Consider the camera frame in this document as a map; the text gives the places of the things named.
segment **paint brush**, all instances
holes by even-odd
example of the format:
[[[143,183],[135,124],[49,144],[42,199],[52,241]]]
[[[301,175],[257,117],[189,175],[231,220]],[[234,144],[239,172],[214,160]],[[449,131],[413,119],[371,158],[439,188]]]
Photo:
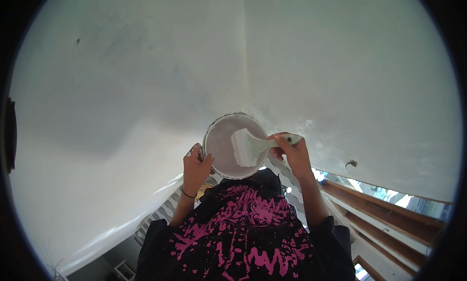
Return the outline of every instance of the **paint brush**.
[[[290,145],[297,144],[303,137],[296,134],[283,134]],[[279,147],[274,139],[260,139],[254,137],[247,128],[235,131],[230,136],[233,154],[237,164],[241,167],[254,167],[260,154],[266,149]]]

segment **black t-shirt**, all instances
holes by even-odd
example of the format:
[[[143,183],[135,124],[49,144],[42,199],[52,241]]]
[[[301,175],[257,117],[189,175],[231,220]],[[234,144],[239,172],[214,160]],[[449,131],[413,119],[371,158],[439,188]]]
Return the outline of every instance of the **black t-shirt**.
[[[307,233],[282,195],[249,181],[207,189],[180,227],[151,222],[136,281],[354,281],[347,227],[330,216]]]

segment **white wall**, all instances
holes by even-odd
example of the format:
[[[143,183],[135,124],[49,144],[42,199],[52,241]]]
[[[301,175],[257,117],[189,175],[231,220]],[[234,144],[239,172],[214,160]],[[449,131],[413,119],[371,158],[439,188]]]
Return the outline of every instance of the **white wall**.
[[[244,109],[243,22],[243,0],[44,5],[13,73],[11,182],[26,235],[50,240],[64,275],[134,233],[207,126]]]
[[[454,77],[417,0],[48,0],[11,97],[15,207],[65,275],[130,236],[207,126],[246,107],[304,135],[316,168],[447,201],[457,180]]]
[[[417,0],[245,0],[245,16],[248,107],[266,131],[304,136],[315,168],[453,200],[458,91]]]
[[[386,281],[409,281],[412,276],[363,240],[352,244],[352,259],[360,255]]]

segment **glass pane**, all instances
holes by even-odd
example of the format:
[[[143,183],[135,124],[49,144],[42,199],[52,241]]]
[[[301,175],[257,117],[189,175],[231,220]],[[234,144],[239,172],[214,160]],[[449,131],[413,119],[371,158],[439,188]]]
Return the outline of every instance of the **glass pane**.
[[[355,264],[355,277],[360,281],[375,281],[360,264]]]
[[[359,191],[377,199],[393,203],[402,208],[406,208],[416,213],[420,213],[439,220],[446,220],[451,212],[452,205],[434,200],[427,200],[412,195],[403,194],[382,187],[373,186],[354,179],[345,178],[332,173],[326,173],[312,168],[315,178],[319,181],[323,179],[333,181],[349,189]]]

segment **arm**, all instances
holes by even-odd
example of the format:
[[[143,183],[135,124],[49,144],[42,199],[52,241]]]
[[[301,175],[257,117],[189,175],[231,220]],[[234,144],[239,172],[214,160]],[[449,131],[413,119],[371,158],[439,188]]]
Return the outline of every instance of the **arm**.
[[[277,133],[268,137],[274,139],[279,145],[271,149],[273,157],[283,161],[282,155],[287,155],[287,161],[292,173],[300,183],[303,203],[305,206],[306,222],[309,227],[318,226],[330,215],[319,191],[318,183],[312,173],[310,158],[306,148],[305,139],[300,140],[295,146],[290,145],[285,138]]]
[[[193,211],[195,205],[195,197],[199,188],[206,181],[214,157],[208,154],[204,161],[199,156],[201,145],[195,144],[191,150],[183,158],[183,191],[178,201],[177,208],[175,209],[174,216],[169,226],[180,226],[185,217]]]

